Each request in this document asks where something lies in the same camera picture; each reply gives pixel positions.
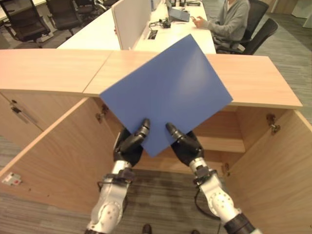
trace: open cabinet door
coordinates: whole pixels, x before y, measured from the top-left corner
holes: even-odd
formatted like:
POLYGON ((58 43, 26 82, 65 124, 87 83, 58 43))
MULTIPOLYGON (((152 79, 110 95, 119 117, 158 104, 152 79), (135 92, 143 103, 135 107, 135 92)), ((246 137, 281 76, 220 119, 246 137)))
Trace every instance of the open cabinet door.
POLYGON ((225 178, 235 206, 266 234, 312 233, 312 127, 288 110, 225 178))
POLYGON ((0 183, 1 192, 90 213, 98 200, 97 181, 113 167, 115 137, 93 98, 83 98, 22 150, 1 172, 10 172, 22 183, 0 183))

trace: desk partition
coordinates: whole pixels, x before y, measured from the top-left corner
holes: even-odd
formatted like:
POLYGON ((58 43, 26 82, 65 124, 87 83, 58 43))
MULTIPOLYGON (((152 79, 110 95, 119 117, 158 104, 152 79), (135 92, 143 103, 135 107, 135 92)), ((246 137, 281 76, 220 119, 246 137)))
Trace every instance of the desk partition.
POLYGON ((112 6, 121 50, 131 50, 151 16, 150 0, 120 0, 112 6))

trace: blue plastic sheet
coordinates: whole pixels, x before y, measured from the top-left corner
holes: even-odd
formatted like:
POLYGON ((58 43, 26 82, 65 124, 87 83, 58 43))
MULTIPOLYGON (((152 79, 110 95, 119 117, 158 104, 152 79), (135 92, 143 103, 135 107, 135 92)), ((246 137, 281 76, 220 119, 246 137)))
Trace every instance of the blue plastic sheet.
POLYGON ((144 118, 150 119, 150 133, 142 146, 152 157, 174 142, 167 122, 187 133, 232 101, 191 35, 100 96, 131 133, 144 118))

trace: cabinet hinge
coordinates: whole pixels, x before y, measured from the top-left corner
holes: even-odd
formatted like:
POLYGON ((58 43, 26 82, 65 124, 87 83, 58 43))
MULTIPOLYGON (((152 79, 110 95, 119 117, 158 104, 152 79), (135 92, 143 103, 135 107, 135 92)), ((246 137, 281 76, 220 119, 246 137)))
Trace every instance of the cabinet hinge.
POLYGON ((281 130, 281 126, 275 124, 275 118, 276 117, 274 114, 267 114, 267 122, 268 122, 268 125, 271 127, 271 134, 272 135, 274 135, 279 130, 281 130))
POLYGON ((108 111, 109 111, 108 107, 105 104, 103 104, 101 113, 96 113, 96 118, 99 123, 102 123, 102 120, 106 116, 108 111))
POLYGON ((19 185, 21 183, 20 175, 10 172, 3 180, 3 184, 7 185, 19 185))
POLYGON ((224 164, 224 172, 223 172, 226 176, 230 176, 230 166, 229 164, 226 162, 224 164))

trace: black office chair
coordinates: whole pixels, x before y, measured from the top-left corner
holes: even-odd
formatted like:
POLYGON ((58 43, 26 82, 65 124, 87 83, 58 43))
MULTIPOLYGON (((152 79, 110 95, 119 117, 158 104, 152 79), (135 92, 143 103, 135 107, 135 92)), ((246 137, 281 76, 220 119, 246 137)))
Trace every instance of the black office chair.
POLYGON ((82 16, 90 16, 96 10, 93 0, 75 0, 78 7, 78 14, 82 16))
POLYGON ((15 40, 22 42, 32 40, 42 48, 37 40, 51 31, 39 15, 34 3, 31 0, 23 0, 20 4, 16 4, 13 0, 2 0, 0 5, 9 20, 4 22, 4 27, 9 34, 15 40))
POLYGON ((248 45, 256 27, 269 8, 269 5, 259 0, 249 0, 249 2, 250 9, 248 13, 247 28, 245 30, 244 36, 242 40, 228 41, 230 42, 230 48, 232 48, 235 44, 241 44, 244 47, 248 45))
POLYGON ((114 5, 118 1, 119 0, 97 0, 97 2, 100 2, 100 4, 102 4, 104 7, 108 9, 111 8, 112 5, 114 5))
POLYGON ((73 36, 73 28, 82 26, 82 20, 75 8, 74 0, 46 0, 46 3, 52 14, 49 19, 56 29, 68 30, 73 36))
POLYGON ((268 19, 254 36, 254 38, 248 43, 245 50, 241 51, 239 49, 220 46, 217 48, 217 53, 225 52, 238 55, 253 55, 260 47, 260 45, 262 45, 267 38, 272 36, 277 31, 277 28, 277 23, 273 19, 268 19))

